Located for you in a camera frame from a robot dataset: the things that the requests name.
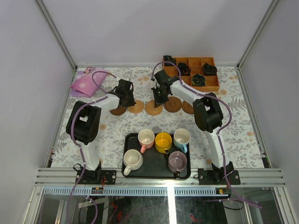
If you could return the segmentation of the woven rattan coaster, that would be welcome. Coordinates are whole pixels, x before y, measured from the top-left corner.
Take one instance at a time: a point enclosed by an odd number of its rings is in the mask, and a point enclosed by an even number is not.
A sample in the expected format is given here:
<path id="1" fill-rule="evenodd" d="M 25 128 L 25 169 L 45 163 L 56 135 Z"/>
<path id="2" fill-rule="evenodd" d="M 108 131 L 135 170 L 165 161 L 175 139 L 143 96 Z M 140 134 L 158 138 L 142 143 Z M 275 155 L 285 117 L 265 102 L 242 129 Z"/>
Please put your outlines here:
<path id="1" fill-rule="evenodd" d="M 151 101 L 147 102 L 144 108 L 145 108 L 146 113 L 151 115 L 151 116 L 157 116 L 163 110 L 162 105 L 159 105 L 158 107 L 155 107 L 155 101 L 154 100 L 151 100 Z"/>
<path id="2" fill-rule="evenodd" d="M 135 100 L 133 106 L 128 107 L 128 111 L 134 114 L 141 113 L 144 109 L 144 103 L 140 100 Z"/>

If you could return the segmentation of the dark brown wooden coaster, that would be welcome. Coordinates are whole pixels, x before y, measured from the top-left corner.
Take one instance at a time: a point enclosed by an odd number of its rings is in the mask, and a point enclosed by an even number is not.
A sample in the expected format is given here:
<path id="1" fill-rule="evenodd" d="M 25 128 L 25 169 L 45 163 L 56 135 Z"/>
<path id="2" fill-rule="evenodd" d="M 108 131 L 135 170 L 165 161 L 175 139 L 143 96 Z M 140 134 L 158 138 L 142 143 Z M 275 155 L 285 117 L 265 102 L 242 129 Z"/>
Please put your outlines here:
<path id="1" fill-rule="evenodd" d="M 164 104 L 164 108 L 171 113 L 178 112 L 182 108 L 182 102 L 177 97 L 169 97 L 169 100 Z"/>

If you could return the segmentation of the light blue ceramic cup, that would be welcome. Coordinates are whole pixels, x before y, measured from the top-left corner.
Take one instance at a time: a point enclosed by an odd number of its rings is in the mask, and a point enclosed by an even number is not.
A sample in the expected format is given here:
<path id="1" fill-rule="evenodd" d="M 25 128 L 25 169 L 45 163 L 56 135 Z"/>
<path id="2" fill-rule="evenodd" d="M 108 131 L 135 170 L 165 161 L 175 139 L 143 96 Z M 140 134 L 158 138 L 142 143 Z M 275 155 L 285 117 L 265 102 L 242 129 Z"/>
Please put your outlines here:
<path id="1" fill-rule="evenodd" d="M 175 147 L 179 148 L 183 153 L 187 153 L 187 145 L 189 144 L 191 135 L 186 129 L 177 129 L 173 135 L 173 143 Z"/>

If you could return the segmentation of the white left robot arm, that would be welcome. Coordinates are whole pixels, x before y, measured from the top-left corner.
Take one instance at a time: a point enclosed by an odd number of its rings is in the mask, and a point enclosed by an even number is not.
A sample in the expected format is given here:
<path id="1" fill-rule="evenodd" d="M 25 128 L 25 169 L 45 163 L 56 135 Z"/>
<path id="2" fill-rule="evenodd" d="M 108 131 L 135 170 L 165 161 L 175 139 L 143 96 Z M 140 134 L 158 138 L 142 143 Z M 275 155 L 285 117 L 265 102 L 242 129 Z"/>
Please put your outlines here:
<path id="1" fill-rule="evenodd" d="M 134 106 L 133 91 L 132 82 L 120 79 L 118 85 L 105 97 L 90 103 L 79 100 L 74 104 L 66 132 L 75 141 L 75 145 L 81 148 L 83 164 L 88 170 L 86 179 L 92 184 L 102 180 L 102 172 L 96 169 L 100 164 L 96 146 L 92 144 L 98 134 L 101 115 L 119 107 Z"/>

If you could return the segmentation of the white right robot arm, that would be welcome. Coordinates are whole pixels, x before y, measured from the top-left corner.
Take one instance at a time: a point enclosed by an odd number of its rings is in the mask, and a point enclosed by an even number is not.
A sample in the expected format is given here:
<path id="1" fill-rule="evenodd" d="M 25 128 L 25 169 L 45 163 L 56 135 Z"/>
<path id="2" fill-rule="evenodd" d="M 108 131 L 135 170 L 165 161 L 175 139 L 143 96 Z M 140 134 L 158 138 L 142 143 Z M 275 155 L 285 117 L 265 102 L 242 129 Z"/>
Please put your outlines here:
<path id="1" fill-rule="evenodd" d="M 166 103 L 168 96 L 174 95 L 193 107 L 195 123 L 208 140 L 212 165 L 218 168 L 213 172 L 213 179 L 218 184 L 224 184 L 229 180 L 230 174 L 223 168 L 229 164 L 229 159 L 223 159 L 225 149 L 220 132 L 223 113 L 219 99 L 212 92 L 205 94 L 189 87 L 179 77 L 168 76 L 164 70 L 152 74 L 151 80 L 156 80 L 156 87 L 152 88 L 156 105 Z"/>

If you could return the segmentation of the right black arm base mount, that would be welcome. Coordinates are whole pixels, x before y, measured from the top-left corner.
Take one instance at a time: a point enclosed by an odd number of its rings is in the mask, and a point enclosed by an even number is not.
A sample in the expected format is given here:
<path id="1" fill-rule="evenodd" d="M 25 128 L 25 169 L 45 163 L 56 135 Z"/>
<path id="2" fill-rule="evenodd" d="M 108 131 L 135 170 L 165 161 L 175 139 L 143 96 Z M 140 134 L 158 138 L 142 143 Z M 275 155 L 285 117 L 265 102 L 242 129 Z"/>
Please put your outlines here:
<path id="1" fill-rule="evenodd" d="M 226 177 L 231 185 L 240 185 L 239 172 L 234 169 L 233 163 L 230 161 L 226 168 Z M 198 177 L 200 185 L 225 185 L 227 181 L 225 179 L 224 167 L 217 168 L 212 164 L 212 169 L 198 169 Z"/>

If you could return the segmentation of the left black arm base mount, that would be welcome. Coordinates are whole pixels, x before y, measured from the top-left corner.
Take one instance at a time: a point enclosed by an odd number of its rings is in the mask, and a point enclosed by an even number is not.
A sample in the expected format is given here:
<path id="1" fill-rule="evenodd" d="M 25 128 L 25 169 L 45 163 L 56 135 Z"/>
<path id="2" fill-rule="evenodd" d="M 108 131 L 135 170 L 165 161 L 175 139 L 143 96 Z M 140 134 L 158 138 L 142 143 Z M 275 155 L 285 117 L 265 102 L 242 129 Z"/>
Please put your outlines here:
<path id="1" fill-rule="evenodd" d="M 78 184 L 115 185 L 116 174 L 116 170 L 103 170 L 100 163 L 94 171 L 86 169 Z"/>

